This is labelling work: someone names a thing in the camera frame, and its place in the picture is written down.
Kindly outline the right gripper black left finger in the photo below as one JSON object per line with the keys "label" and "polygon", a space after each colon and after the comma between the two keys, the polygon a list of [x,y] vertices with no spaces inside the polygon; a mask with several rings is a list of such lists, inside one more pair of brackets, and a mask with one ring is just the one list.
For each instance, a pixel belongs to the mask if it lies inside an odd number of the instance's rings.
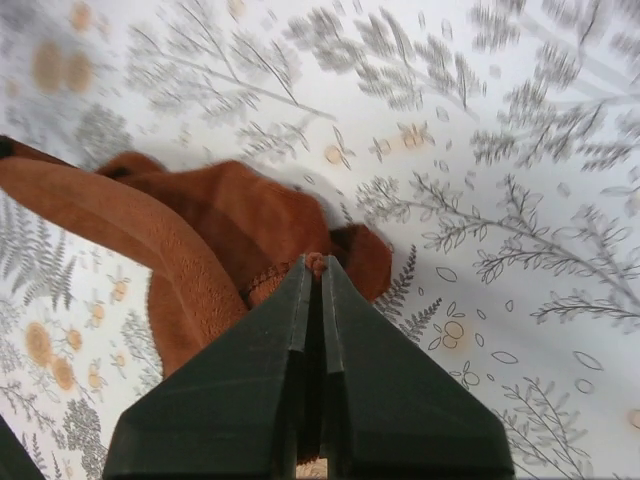
{"label": "right gripper black left finger", "polygon": [[293,479],[312,275],[276,292],[125,410],[106,479]]}

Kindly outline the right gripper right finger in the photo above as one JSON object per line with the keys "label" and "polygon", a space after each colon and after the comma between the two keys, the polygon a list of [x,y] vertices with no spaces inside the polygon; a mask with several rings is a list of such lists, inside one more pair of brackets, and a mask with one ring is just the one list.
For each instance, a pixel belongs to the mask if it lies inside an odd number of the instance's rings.
{"label": "right gripper right finger", "polygon": [[335,258],[325,263],[329,478],[513,478],[497,416],[365,300]]}

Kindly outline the brown towel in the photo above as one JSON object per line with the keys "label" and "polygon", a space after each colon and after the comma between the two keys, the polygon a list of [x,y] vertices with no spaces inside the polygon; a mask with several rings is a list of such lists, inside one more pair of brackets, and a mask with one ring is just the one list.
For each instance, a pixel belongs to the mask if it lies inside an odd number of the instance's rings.
{"label": "brown towel", "polygon": [[85,171],[9,137],[1,185],[45,219],[150,269],[150,327],[165,376],[264,303],[299,260],[335,257],[378,299],[392,254],[364,224],[333,228],[319,201],[228,160],[172,172],[135,151]]}

